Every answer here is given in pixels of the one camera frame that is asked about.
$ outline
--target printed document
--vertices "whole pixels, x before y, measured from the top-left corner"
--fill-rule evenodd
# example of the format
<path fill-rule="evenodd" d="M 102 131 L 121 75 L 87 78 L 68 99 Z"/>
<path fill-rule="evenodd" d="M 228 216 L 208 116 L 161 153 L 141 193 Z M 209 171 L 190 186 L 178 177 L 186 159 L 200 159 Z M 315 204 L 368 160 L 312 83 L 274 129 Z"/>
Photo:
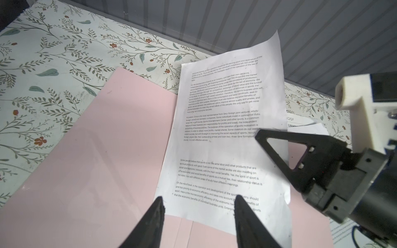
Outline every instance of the printed document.
<path fill-rule="evenodd" d="M 256 142 L 259 128 L 287 130 L 277 33 L 251 48 L 183 64 L 156 190 L 166 214 L 236 234 L 234 199 L 240 194 L 290 248 L 289 182 Z M 285 160 L 287 143 L 271 144 Z"/>

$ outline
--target red flower print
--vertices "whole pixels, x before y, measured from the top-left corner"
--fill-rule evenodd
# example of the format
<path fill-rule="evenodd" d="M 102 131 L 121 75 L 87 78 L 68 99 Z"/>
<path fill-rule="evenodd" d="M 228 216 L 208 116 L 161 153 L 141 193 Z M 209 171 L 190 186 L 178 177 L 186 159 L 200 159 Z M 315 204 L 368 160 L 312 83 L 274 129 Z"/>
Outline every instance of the red flower print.
<path fill-rule="evenodd" d="M 35 145 L 41 146 L 43 143 L 47 143 L 47 140 L 45 140 L 44 137 L 35 139 Z"/>

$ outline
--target paragraph of text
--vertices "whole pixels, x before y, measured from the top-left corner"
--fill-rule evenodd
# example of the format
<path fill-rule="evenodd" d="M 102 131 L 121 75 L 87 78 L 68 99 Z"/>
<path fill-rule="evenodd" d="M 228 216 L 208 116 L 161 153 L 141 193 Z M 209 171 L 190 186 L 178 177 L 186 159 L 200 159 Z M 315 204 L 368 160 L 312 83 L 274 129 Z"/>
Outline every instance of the paragraph of text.
<path fill-rule="evenodd" d="M 256 132 L 257 110 L 187 116 L 184 141 L 208 141 L 209 138 L 251 138 Z"/>
<path fill-rule="evenodd" d="M 261 186 L 256 175 L 256 167 L 183 159 L 179 162 L 178 170 L 180 177 L 234 187 L 238 187 L 238 183 Z"/>
<path fill-rule="evenodd" d="M 208 75 L 211 75 L 214 73 L 219 73 L 222 71 L 236 69 L 236 68 L 240 68 L 240 67 L 244 67 L 244 66 L 256 65 L 258 63 L 258 59 L 261 57 L 262 56 L 259 56 L 259 57 L 253 58 L 253 59 L 234 61 L 234 62 L 226 63 L 223 65 L 219 65 L 214 68 L 208 68 L 207 70 L 204 70 L 204 71 L 195 72 L 192 75 L 192 81 L 194 81 L 197 78 L 205 77 L 205 76 L 208 76 Z"/>
<path fill-rule="evenodd" d="M 196 185 L 194 183 L 176 182 L 174 193 L 176 197 L 181 197 L 197 202 L 202 202 L 214 207 L 234 211 L 234 199 L 236 194 L 216 190 L 206 186 Z M 242 196 L 245 201 L 251 205 L 252 210 L 261 212 L 259 209 L 259 199 L 257 197 Z"/>
<path fill-rule="evenodd" d="M 214 80 L 192 83 L 188 113 L 212 110 L 214 107 L 259 102 L 262 81 L 256 74 L 240 73 Z"/>

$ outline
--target robotic arm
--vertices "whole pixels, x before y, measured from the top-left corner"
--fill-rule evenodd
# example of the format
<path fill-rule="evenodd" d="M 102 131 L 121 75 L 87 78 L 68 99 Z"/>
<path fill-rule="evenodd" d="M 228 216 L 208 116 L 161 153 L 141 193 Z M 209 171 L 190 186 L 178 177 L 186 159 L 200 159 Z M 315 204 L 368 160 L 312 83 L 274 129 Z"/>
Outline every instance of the robotic arm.
<path fill-rule="evenodd" d="M 256 140 L 304 200 L 338 223 L 349 217 L 382 247 L 397 247 L 397 73 L 344 77 L 336 108 L 350 110 L 352 150 L 330 136 L 260 130 Z M 267 138 L 305 144 L 295 169 Z"/>

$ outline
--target table surface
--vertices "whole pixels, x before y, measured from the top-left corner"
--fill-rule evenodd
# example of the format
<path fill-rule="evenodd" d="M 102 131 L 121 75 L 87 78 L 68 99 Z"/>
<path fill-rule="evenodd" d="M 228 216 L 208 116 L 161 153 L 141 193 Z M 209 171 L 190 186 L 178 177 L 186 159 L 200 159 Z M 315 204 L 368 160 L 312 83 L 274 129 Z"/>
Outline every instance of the table surface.
<path fill-rule="evenodd" d="M 177 94 L 181 64 L 203 52 L 57 0 L 39 0 L 0 32 L 0 207 L 51 152 L 116 67 Z M 287 111 L 348 144 L 335 100 L 285 83 Z"/>

